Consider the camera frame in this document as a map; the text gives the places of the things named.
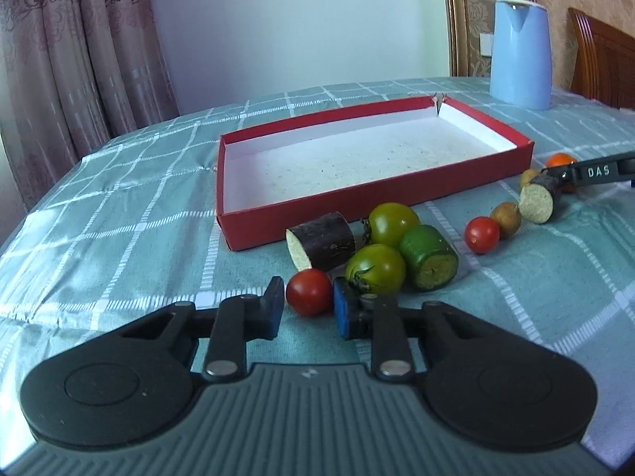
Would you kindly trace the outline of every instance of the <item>green tomato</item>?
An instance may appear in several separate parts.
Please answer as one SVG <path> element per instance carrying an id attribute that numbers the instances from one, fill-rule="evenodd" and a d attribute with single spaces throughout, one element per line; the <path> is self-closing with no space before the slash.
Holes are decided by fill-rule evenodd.
<path id="1" fill-rule="evenodd" d="M 360 293 L 395 294 L 406 278 L 406 262 L 392 247 L 369 245 L 350 259 L 345 277 Z"/>
<path id="2" fill-rule="evenodd" d="M 378 205 L 364 222 L 364 236 L 371 244 L 383 244 L 398 249 L 401 239 L 421 220 L 412 208 L 402 203 Z"/>

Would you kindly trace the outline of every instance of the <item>orange tomato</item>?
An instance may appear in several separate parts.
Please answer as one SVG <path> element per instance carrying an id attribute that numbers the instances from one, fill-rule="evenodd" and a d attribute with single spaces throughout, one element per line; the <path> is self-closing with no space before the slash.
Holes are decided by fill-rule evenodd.
<path id="1" fill-rule="evenodd" d="M 563 166 L 565 164 L 571 164 L 571 163 L 577 163 L 577 162 L 578 160 L 572 155 L 566 154 L 565 152 L 559 152 L 558 154 L 554 154 L 549 159 L 547 159 L 545 166 L 547 168 L 553 168 L 555 166 Z M 567 194 L 572 194 L 572 193 L 575 193 L 575 187 L 563 186 L 562 191 Z"/>

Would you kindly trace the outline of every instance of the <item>metal screw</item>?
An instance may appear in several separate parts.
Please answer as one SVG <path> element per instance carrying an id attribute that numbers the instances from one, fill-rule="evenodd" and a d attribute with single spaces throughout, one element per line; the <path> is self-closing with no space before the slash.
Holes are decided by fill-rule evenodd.
<path id="1" fill-rule="evenodd" d="M 411 369 L 410 364 L 403 360 L 388 360 L 379 365 L 381 373 L 388 378 L 405 376 Z"/>
<path id="2" fill-rule="evenodd" d="M 227 377 L 235 374 L 238 370 L 238 365 L 230 360 L 216 360 L 215 362 L 210 362 L 205 367 L 205 372 L 207 372 L 211 376 L 216 377 Z"/>

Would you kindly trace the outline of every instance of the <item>red cherry tomato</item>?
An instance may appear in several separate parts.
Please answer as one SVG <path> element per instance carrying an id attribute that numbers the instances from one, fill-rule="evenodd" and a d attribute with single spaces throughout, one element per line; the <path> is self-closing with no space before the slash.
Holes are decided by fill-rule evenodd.
<path id="1" fill-rule="evenodd" d="M 317 268 L 299 271 L 287 283 L 287 302 L 304 317 L 333 308 L 333 285 L 328 275 Z"/>
<path id="2" fill-rule="evenodd" d="M 476 254 L 487 254 L 498 244 L 500 227 L 489 216 L 477 216 L 466 227 L 464 239 Z"/>

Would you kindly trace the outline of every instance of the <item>small potato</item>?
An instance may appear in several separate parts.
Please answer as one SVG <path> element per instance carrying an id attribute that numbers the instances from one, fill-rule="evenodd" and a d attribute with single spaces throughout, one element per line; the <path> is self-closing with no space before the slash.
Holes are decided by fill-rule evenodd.
<path id="1" fill-rule="evenodd" d="M 515 202 L 503 202 L 491 212 L 493 219 L 500 228 L 500 239 L 506 240 L 520 229 L 521 215 Z"/>
<path id="2" fill-rule="evenodd" d="M 536 177 L 538 177 L 541 173 L 538 170 L 533 168 L 529 168 L 525 170 L 523 174 L 520 176 L 520 189 L 522 190 L 527 184 L 533 181 Z"/>

